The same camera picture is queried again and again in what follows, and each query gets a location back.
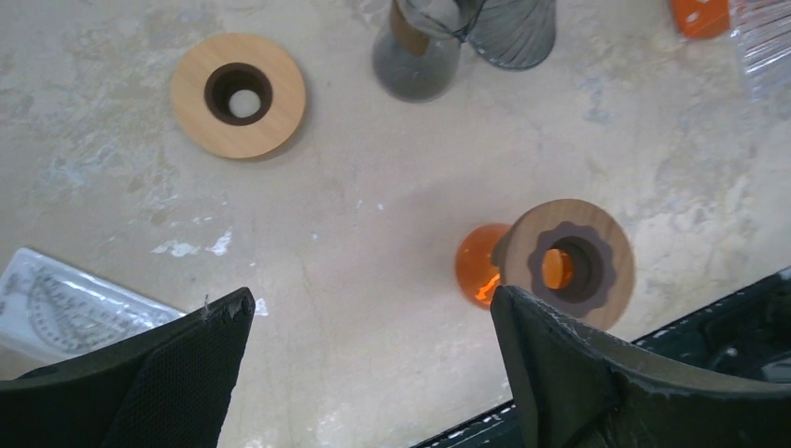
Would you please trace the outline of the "orange glass carafe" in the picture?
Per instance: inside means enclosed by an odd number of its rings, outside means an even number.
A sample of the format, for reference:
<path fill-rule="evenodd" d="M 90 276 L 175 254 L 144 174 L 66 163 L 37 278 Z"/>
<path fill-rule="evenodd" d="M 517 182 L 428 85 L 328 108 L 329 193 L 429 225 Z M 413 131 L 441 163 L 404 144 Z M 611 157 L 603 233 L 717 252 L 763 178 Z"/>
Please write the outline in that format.
<path fill-rule="evenodd" d="M 493 252 L 511 226 L 491 223 L 471 231 L 460 243 L 454 262 L 457 284 L 463 295 L 482 309 L 489 309 L 493 293 L 500 285 L 500 271 L 493 263 Z M 570 285 L 575 265 L 570 254 L 558 248 L 548 250 L 542 259 L 541 279 L 550 289 Z"/>

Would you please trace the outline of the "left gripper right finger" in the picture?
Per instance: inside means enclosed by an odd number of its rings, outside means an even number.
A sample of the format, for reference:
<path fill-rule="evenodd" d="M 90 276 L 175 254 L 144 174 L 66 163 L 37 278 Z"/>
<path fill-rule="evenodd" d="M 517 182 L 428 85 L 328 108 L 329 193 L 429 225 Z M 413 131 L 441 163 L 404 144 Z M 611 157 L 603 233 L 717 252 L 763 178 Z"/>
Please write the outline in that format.
<path fill-rule="evenodd" d="M 786 447 L 790 388 L 694 367 L 513 286 L 491 315 L 527 447 Z"/>

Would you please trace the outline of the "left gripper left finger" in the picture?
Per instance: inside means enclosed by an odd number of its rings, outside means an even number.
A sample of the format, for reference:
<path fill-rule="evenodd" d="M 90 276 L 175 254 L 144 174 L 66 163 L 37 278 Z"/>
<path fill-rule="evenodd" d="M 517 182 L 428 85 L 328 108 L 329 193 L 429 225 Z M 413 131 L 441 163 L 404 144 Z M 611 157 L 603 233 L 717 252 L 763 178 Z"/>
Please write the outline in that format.
<path fill-rule="evenodd" d="M 2 446 L 215 447 L 255 310 L 242 287 L 173 322 L 2 382 Z"/>

